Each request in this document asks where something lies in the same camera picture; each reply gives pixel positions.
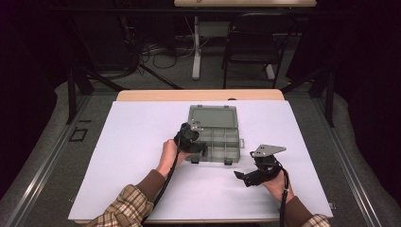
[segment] gray carpet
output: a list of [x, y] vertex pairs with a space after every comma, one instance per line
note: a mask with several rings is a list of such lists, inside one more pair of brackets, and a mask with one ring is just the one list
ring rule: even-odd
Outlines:
[[[293, 46], [291, 47], [290, 44], [289, 50], [286, 53], [286, 64], [283, 66], [282, 75], [286, 73], [286, 67], [288, 67], [288, 63], [290, 62], [296, 41], [292, 44]], [[191, 78], [192, 58], [180, 58], [168, 69], [158, 69], [152, 64], [150, 58], [146, 62], [146, 66], [159, 74], [163, 74], [185, 89], [217, 89], [222, 86], [222, 71], [220, 69], [221, 51], [221, 46], [213, 42], [203, 48], [200, 70], [201, 77], [197, 81]], [[156, 65], [158, 65], [157, 62], [162, 62], [164, 65], [170, 65], [173, 62], [167, 56], [158, 56], [157, 58]], [[239, 65], [236, 66], [236, 69], [242, 70], [242, 73], [250, 74], [251, 78], [263, 77], [260, 69], [256, 67], [252, 68], [252, 70], [250, 67], [244, 70], [244, 67]], [[235, 77], [235, 67], [230, 72]], [[115, 82], [131, 89], [170, 89], [168, 85], [163, 84], [150, 74], [141, 74], [139, 71], [128, 77], [116, 79]], [[277, 87], [284, 87], [287, 83], [288, 80], [281, 76]], [[67, 220], [72, 206], [70, 200], [78, 192], [96, 141], [110, 110], [112, 101], [115, 100], [116, 96], [116, 94], [110, 92], [110, 88], [103, 84], [96, 81], [93, 81], [93, 84], [96, 87], [96, 93], [87, 99], [87, 104], [82, 107], [82, 113], [78, 121], [72, 126], [73, 129], [75, 127], [79, 130], [87, 129], [85, 139], [82, 142], [65, 141], [63, 143], [63, 146], [60, 148], [60, 156], [58, 156], [55, 166], [50, 169], [50, 174], [46, 178], [44, 187], [40, 188], [40, 193], [37, 194], [38, 196], [33, 201], [31, 207], [22, 212], [24, 216], [18, 222], [21, 226], [78, 226], [76, 223]], [[231, 88], [239, 85], [242, 87], [244, 84], [238, 84], [236, 81], [229, 82]], [[255, 87], [260, 84], [255, 81], [246, 85]], [[286, 94], [286, 99], [290, 102], [294, 111], [312, 162], [322, 182], [323, 190], [329, 202], [334, 202], [337, 207], [336, 210], [333, 210], [334, 218], [330, 219], [330, 223], [333, 226], [367, 226], [357, 204], [354, 191], [350, 187], [339, 164], [336, 146], [317, 105], [319, 100], [310, 99], [306, 95], [305, 91], [307, 87], [308, 85], [306, 84]], [[65, 129], [68, 115], [66, 85], [63, 84], [58, 88], [57, 93], [59, 101], [52, 119], [38, 145], [32, 151], [20, 175], [11, 186], [7, 195], [0, 201], [0, 226], [6, 226], [10, 218], [15, 218], [15, 208], [24, 208], [20, 203], [24, 197], [24, 193], [32, 180], [37, 177], [36, 173], [41, 169], [46, 158], [58, 144], [58, 139]], [[339, 96], [335, 98], [334, 122], [336, 125], [335, 130], [341, 144], [347, 151], [382, 226], [399, 226], [399, 223], [401, 223], [401, 210], [383, 190], [375, 178], [375, 174], [360, 157], [347, 114], [346, 102]], [[261, 226], [275, 225], [274, 223], [261, 224]]]

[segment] white desk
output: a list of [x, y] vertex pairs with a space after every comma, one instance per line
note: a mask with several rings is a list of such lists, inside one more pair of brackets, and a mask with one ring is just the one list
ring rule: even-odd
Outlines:
[[[316, 6], [316, 0], [175, 0], [174, 5], [176, 7], [184, 8], [267, 8], [267, 7], [282, 7], [282, 8], [310, 8]], [[227, 26], [228, 23], [219, 22], [217, 26]], [[216, 32], [217, 37], [225, 34], [226, 32], [211, 26], [213, 31]], [[194, 66], [192, 71], [192, 79], [199, 79], [201, 76], [201, 49], [200, 49], [200, 21], [199, 17], [195, 16], [194, 24], [194, 36], [195, 36], [195, 57]]]
[[[147, 101], [148, 91], [138, 91], [141, 101], [119, 96], [109, 113], [71, 209], [69, 219], [86, 222], [104, 212], [128, 183], [138, 183], [157, 166], [163, 142], [175, 136], [188, 118], [190, 105], [236, 106], [240, 137], [245, 140], [237, 164], [184, 162], [147, 223], [247, 222], [278, 219], [278, 203], [263, 186], [246, 187], [234, 171], [256, 170], [249, 152], [260, 144], [287, 147], [276, 158], [289, 171], [295, 193], [312, 213], [333, 217], [294, 115], [284, 100], [201, 101], [210, 94], [221, 99], [266, 99], [278, 90], [171, 91], [199, 101]], [[161, 91], [158, 99], [171, 98]]]

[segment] chair seat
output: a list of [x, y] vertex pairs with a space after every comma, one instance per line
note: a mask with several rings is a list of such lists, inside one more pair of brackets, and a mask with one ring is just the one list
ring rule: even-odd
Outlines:
[[277, 63], [280, 56], [272, 35], [235, 34], [230, 37], [228, 61], [237, 63]]

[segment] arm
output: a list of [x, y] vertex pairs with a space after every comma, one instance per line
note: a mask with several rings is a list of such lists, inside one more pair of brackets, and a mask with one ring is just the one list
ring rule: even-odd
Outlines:
[[[177, 146], [173, 140], [164, 142], [159, 165], [139, 184], [125, 186], [106, 211], [86, 226], [141, 226], [142, 219], [153, 210], [153, 200], [166, 181], [176, 153]], [[189, 155], [191, 154], [180, 152], [176, 166]]]
[[[281, 171], [275, 179], [262, 184], [269, 190], [275, 199], [281, 201], [284, 191], [283, 171]], [[325, 216], [312, 215], [307, 210], [300, 199], [295, 196], [291, 183], [288, 188], [284, 219], [289, 227], [303, 226], [304, 224], [308, 224], [307, 226], [330, 226]]]

